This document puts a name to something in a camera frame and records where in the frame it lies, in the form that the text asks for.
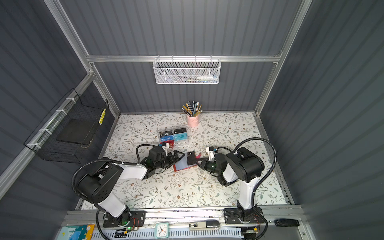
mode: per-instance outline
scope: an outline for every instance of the teal clock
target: teal clock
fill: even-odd
[[[169,223],[163,222],[156,224],[155,238],[167,238],[169,237]]]

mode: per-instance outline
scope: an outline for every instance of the pink cup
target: pink cup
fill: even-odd
[[[187,123],[188,123],[188,126],[190,127],[197,127],[198,124],[199,124],[199,115],[197,115],[196,117],[190,117],[188,115],[187,116]]]

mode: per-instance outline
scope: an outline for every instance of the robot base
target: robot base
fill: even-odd
[[[145,219],[145,211],[131,211],[132,217],[137,218],[139,220],[139,224],[135,224],[135,227],[142,227],[144,226],[144,219]],[[130,223],[126,227],[133,227],[133,219],[131,217]],[[109,213],[105,215],[105,220],[103,223],[103,227],[119,227],[115,221],[113,220],[113,216]]]
[[[259,211],[259,213],[261,215],[263,215],[263,210],[261,208],[257,208],[257,210]],[[240,219],[239,219],[239,216],[237,214],[237,209],[234,209],[234,208],[230,208],[230,209],[224,209],[223,212],[225,213],[225,224],[240,224],[240,223],[244,223],[244,222],[241,222]],[[264,220],[261,218],[261,217],[252,217],[248,223],[255,223],[257,224],[257,221],[259,223],[264,223]]]

